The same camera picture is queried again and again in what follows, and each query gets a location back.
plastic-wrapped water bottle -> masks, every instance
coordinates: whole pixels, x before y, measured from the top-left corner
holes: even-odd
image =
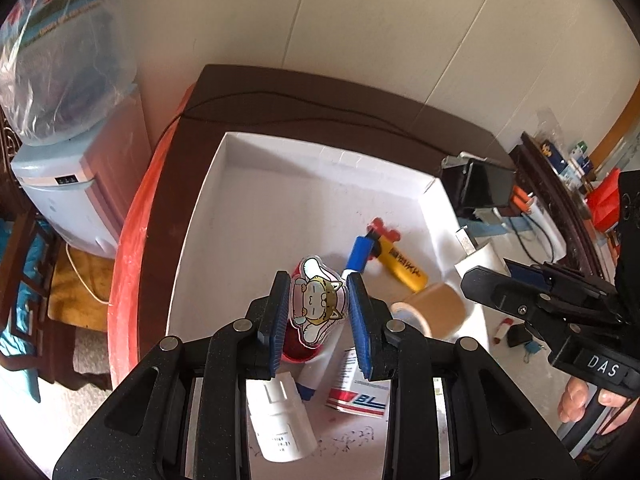
[[[87,131],[135,75],[120,0],[19,0],[0,28],[0,105],[32,146]]]

white bottle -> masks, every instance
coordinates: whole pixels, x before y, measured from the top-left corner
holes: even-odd
[[[290,372],[271,381],[248,380],[246,400],[260,451],[270,462],[292,462],[318,446]]]

brown packing tape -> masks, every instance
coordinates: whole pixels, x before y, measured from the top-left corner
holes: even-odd
[[[446,283],[435,283],[394,303],[391,314],[435,339],[451,336],[466,319],[462,298]]]

blue cushion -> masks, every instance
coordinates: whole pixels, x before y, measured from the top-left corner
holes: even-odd
[[[46,222],[40,222],[46,232],[51,232],[51,227]],[[9,236],[11,235],[12,224],[0,219],[0,258],[4,254]],[[42,283],[43,277],[37,271],[37,263],[42,258],[45,249],[44,240],[37,235],[29,248],[27,259],[24,263],[24,273],[37,283]],[[29,313],[27,301],[38,301],[39,296],[33,292],[25,283],[20,284],[18,289],[18,299],[16,307],[15,325],[18,330],[29,333]],[[7,326],[0,334],[0,351],[7,356],[10,355],[34,355],[35,348],[30,343],[23,341],[10,333]],[[0,367],[0,380],[7,383],[17,392],[27,393],[33,400],[40,402],[40,389],[38,388],[38,371],[35,369],[20,370],[11,372]]]

black handle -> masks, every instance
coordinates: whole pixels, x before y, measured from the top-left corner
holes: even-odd
[[[584,410],[584,416],[578,422],[575,422],[568,433],[562,438],[562,443],[569,452],[589,433],[590,429],[598,422],[602,412],[607,409],[606,406],[598,402],[601,390],[601,388],[596,390]]]

